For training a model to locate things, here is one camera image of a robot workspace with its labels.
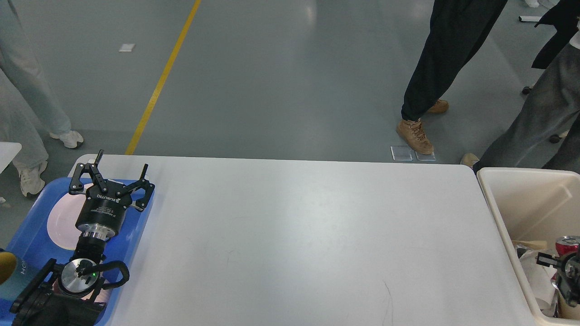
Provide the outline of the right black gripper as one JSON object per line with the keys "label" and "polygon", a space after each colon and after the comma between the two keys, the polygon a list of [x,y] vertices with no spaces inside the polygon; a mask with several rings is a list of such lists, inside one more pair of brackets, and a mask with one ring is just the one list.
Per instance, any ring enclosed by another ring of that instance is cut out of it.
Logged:
{"label": "right black gripper", "polygon": [[536,264],[560,270],[560,279],[556,281],[556,286],[568,306],[578,306],[580,300],[579,256],[565,254],[557,257],[547,253],[538,253]]}

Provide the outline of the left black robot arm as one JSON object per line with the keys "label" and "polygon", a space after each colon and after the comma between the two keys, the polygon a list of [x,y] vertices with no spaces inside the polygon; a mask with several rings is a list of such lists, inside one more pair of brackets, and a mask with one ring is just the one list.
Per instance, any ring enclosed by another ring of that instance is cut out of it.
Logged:
{"label": "left black robot arm", "polygon": [[103,326],[149,216],[154,184],[106,179],[93,162],[49,183],[6,248],[17,265],[1,284],[3,326]]}

